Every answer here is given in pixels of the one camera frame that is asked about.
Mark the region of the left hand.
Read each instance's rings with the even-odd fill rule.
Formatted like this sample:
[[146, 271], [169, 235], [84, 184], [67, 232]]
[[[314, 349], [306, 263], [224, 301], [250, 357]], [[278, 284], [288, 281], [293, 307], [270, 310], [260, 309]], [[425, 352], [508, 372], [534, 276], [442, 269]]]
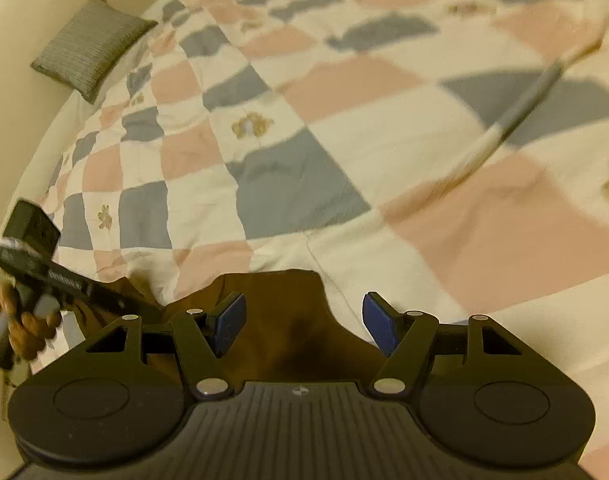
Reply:
[[17, 314], [18, 301], [19, 296], [12, 284], [0, 285], [0, 314], [9, 316], [10, 345], [18, 358], [32, 361], [55, 338], [56, 330], [62, 324], [62, 315], [59, 311], [46, 318], [30, 312]]

